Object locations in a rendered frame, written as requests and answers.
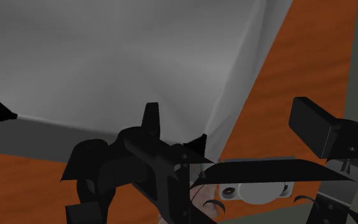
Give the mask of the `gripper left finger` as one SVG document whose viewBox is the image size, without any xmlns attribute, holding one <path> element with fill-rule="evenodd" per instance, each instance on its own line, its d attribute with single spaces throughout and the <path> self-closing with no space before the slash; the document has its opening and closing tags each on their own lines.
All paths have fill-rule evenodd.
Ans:
<svg viewBox="0 0 358 224">
<path fill-rule="evenodd" d="M 158 209 L 167 224 L 217 224 L 191 201 L 190 165 L 207 163 L 207 135 L 184 144 L 160 139 L 159 105 L 146 104 L 142 123 L 119 132 L 112 144 L 102 139 L 78 143 L 63 180 L 75 180 L 80 203 L 66 206 L 67 224 L 107 224 L 116 189 L 133 185 Z"/>
</svg>

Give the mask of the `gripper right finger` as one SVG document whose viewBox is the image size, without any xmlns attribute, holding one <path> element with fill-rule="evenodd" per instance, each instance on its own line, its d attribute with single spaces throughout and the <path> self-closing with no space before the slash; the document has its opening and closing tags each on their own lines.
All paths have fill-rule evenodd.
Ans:
<svg viewBox="0 0 358 224">
<path fill-rule="evenodd" d="M 358 191 L 358 122 L 336 118 L 307 97 L 295 97 L 289 127 L 326 168 L 343 180 L 320 183 L 306 224 L 346 224 L 358 213 L 351 205 Z"/>
</svg>

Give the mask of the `grey bed with black feet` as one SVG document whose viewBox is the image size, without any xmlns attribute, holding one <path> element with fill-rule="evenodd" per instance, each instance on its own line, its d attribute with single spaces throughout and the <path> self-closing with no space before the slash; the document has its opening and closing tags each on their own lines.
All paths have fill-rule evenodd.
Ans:
<svg viewBox="0 0 358 224">
<path fill-rule="evenodd" d="M 216 161 L 293 0 L 0 0 L 0 153 L 65 162 L 157 102 Z"/>
</svg>

